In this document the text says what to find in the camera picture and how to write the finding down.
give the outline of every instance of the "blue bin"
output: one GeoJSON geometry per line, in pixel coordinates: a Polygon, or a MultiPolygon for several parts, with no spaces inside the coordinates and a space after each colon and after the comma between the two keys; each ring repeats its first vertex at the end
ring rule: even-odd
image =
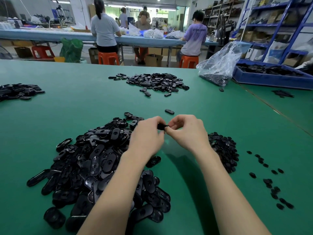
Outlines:
{"type": "Polygon", "coordinates": [[[250,60],[240,59],[238,63],[245,63],[248,65],[260,65],[260,66],[279,66],[285,70],[295,71],[303,76],[293,77],[293,76],[282,76],[282,75],[272,75],[272,74],[262,74],[262,73],[247,73],[242,71],[239,67],[235,66],[233,71],[233,79],[238,83],[253,84],[253,85],[264,85],[264,86],[277,86],[277,87],[288,87],[297,89],[313,89],[313,76],[296,70],[292,67],[279,64],[254,62],[250,60]]]}

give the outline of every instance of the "left hand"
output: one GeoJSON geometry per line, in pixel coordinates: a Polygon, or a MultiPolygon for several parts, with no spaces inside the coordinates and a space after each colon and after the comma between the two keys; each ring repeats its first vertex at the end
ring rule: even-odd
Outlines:
{"type": "Polygon", "coordinates": [[[141,157],[148,162],[152,155],[156,154],[164,143],[164,131],[158,133],[157,124],[166,124],[160,117],[156,116],[147,120],[139,121],[131,134],[128,151],[133,155],[141,157]]]}

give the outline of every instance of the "blue tablecloth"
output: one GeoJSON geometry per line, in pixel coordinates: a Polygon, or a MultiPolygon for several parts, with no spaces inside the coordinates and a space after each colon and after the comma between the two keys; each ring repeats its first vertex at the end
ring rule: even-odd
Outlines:
{"type": "MultiPolygon", "coordinates": [[[[71,31],[53,31],[53,30],[27,30],[11,29],[0,30],[0,39],[14,40],[34,40],[34,41],[60,41],[66,39],[80,39],[82,41],[96,41],[91,33],[71,32],[71,31]]],[[[138,45],[142,47],[172,47],[185,44],[185,41],[176,39],[149,39],[143,36],[123,35],[115,37],[117,43],[124,45],[138,45]]],[[[217,45],[217,42],[206,41],[203,45],[217,45]]]]}

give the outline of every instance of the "purple shirt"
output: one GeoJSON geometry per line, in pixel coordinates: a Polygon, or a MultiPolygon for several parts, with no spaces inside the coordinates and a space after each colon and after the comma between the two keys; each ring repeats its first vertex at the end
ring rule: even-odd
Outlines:
{"type": "Polygon", "coordinates": [[[192,24],[186,31],[184,38],[187,43],[182,47],[182,54],[198,56],[201,54],[201,45],[207,38],[208,29],[203,24],[192,24]]]}

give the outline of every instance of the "stool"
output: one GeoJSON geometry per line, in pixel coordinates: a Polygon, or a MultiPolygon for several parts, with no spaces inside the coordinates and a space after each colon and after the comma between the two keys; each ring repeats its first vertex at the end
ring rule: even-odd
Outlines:
{"type": "Polygon", "coordinates": [[[98,58],[99,58],[99,64],[114,65],[115,60],[116,60],[116,64],[119,65],[119,59],[118,59],[116,52],[113,52],[113,53],[98,52],[98,58]]]}
{"type": "Polygon", "coordinates": [[[53,51],[51,50],[51,48],[49,46],[44,46],[44,45],[40,45],[40,46],[33,46],[32,47],[32,52],[33,52],[33,56],[35,59],[53,59],[55,57],[55,55],[53,54],[53,51]]]}
{"type": "Polygon", "coordinates": [[[144,49],[145,48],[139,47],[139,55],[140,55],[141,51],[144,51],[144,49]]]}
{"type": "Polygon", "coordinates": [[[186,56],[183,55],[180,60],[180,68],[196,68],[196,65],[199,63],[199,56],[186,56]]]}

